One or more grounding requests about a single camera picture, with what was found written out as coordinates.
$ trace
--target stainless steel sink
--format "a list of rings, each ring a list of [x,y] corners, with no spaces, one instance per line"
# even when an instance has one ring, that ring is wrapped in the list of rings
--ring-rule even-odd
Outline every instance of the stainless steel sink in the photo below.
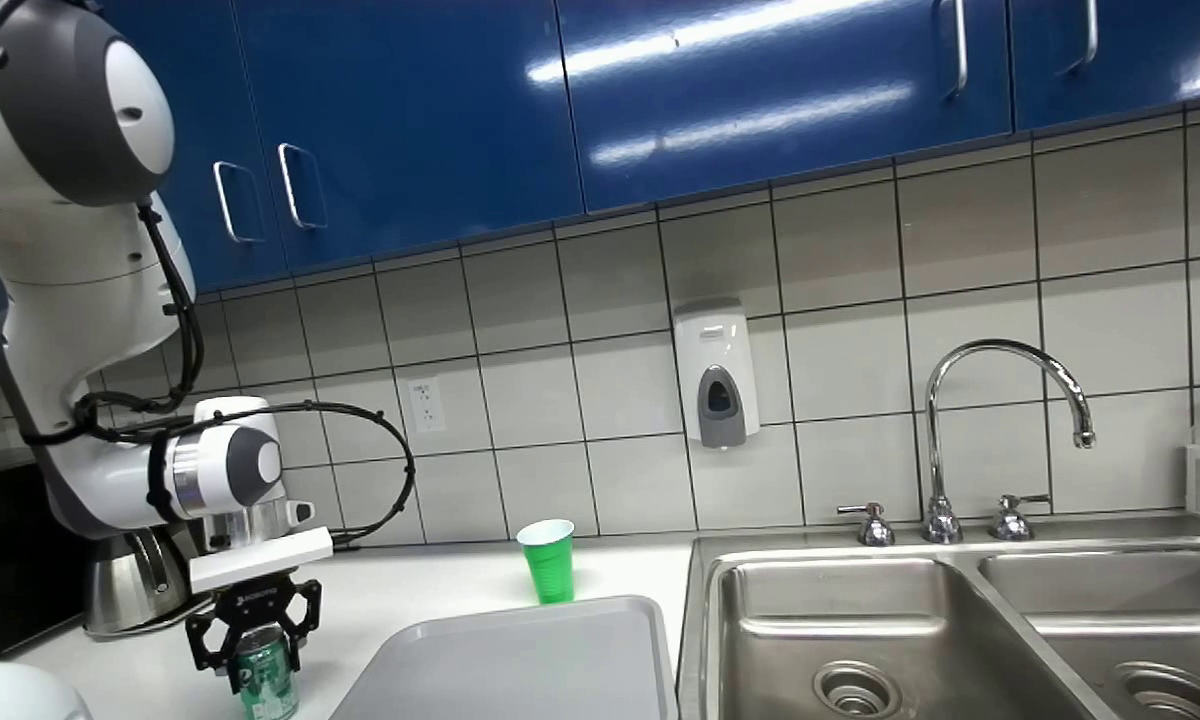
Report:
[[[740,560],[724,576],[720,716],[1084,716],[940,560]]]
[[[1200,720],[1200,520],[700,540],[684,720]]]
[[[1120,716],[1200,720],[1200,548],[992,556],[984,576]]]

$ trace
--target sink basin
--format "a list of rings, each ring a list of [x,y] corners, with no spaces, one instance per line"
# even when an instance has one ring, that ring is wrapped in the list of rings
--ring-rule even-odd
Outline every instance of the sink basin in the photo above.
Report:
[[[1112,712],[1200,720],[1200,548],[1020,552],[980,568]]]
[[[1084,716],[956,568],[736,560],[716,572],[708,716]]]

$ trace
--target white tray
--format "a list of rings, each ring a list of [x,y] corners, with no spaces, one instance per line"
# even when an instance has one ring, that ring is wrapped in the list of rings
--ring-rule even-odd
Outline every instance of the white tray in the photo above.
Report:
[[[336,720],[672,720],[660,608],[608,596],[396,632]]]

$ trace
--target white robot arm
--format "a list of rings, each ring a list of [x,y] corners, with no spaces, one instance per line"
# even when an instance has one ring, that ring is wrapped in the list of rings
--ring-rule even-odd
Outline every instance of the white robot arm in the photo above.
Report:
[[[244,520],[232,548],[192,560],[192,592],[216,612],[188,620],[196,668],[240,684],[236,640],[280,624],[296,644],[320,620],[320,584],[288,572],[332,556],[328,528],[260,532],[252,512],[284,500],[276,424],[256,400],[204,400],[192,420],[160,428],[104,428],[100,408],[172,416],[200,368],[192,268],[156,184],[172,164],[172,112],[152,68],[88,8],[68,0],[0,0],[0,384],[36,448],[60,524],[116,536],[176,520]],[[180,336],[184,376],[168,400],[96,392],[92,376],[116,360]],[[388,428],[404,448],[404,492],[368,528],[404,512],[412,452],[364,408],[304,404],[288,412],[344,412]],[[228,624],[220,652],[204,648],[212,620]]]

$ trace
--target sink rim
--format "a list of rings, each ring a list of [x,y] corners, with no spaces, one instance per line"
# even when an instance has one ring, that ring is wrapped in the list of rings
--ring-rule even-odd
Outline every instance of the sink rim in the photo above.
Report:
[[[844,532],[784,532],[784,536],[704,536],[692,548],[688,592],[684,592],[684,632],[680,632],[680,716],[720,720],[712,708],[708,676],[720,676],[720,652],[712,652],[712,624],[720,628],[720,584],[736,564],[800,564],[800,560],[940,560],[952,564],[980,600],[988,600],[1020,636],[1020,644],[1048,664],[1056,680],[1068,684],[1072,700],[1100,720],[1116,712],[1096,696],[1068,660],[1048,648],[1048,640],[1020,616],[976,568],[988,556],[1036,556],[1036,552],[1128,552],[1128,548],[1200,548],[1196,516],[1084,516],[1084,520],[1044,520],[1036,540],[992,540],[972,536],[968,544],[924,544],[916,532],[900,532],[892,548],[860,548]]]

